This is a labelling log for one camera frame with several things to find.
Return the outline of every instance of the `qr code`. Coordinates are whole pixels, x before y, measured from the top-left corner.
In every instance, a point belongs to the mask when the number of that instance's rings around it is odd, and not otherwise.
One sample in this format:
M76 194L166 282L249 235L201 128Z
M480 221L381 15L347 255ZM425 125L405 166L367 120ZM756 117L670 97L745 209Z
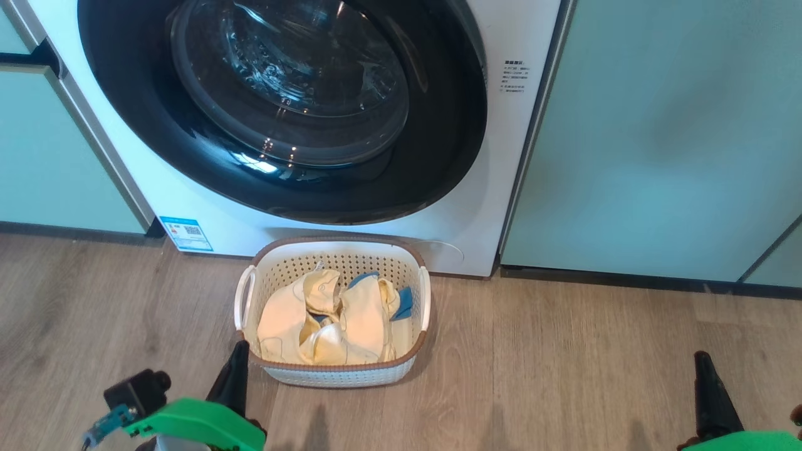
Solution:
M203 236L203 234L201 233L201 228L200 227L195 227L194 225L185 225L184 226L184 230L186 230L187 234L190 234L190 235L198 235L198 236L201 236L201 237Z

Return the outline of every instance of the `washing machine door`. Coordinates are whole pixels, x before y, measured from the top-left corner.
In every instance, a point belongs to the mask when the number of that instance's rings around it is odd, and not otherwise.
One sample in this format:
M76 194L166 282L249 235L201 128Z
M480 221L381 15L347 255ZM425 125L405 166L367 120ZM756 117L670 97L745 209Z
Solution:
M282 217L386 221L479 152L481 50L445 0L79 0L133 131L203 186Z

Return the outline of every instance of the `white plastic basket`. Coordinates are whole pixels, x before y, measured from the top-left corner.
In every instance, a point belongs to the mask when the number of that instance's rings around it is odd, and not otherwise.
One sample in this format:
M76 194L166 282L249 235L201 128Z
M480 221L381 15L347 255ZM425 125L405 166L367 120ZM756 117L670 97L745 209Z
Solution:
M396 359L337 366L285 364L262 359L257 326L267 299L279 288L314 270L318 262L326 269L339 271L339 283L345 286L360 274L378 271L397 288L411 288L411 318L393 322ZM429 273L420 255L405 243L368 236L289 238L265 247L242 273L234 296L234 326L250 344L251 361L285 384L370 387L392 384L409 372L426 339L430 309Z

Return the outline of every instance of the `yellow cloth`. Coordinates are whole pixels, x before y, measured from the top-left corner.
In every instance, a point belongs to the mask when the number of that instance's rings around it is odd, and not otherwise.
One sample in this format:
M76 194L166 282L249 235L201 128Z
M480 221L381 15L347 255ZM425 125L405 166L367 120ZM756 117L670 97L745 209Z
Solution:
M372 364L393 360L390 318L400 297L371 275L335 294L340 274L318 270L273 293L257 328L262 358L289 364ZM310 313L326 315L318 323Z

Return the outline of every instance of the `cabinet panel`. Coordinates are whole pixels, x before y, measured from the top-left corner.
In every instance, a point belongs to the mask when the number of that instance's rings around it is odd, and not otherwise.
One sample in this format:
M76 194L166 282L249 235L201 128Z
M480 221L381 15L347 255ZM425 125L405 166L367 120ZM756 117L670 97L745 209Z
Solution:
M0 221L143 233L57 82L49 71L0 71Z
M749 276L747 283L802 288L802 226L788 235Z
M737 280L802 211L801 22L578 2L502 262Z
M4 11L5 8L10 6L0 2L0 53L30 53L11 24L9 16Z

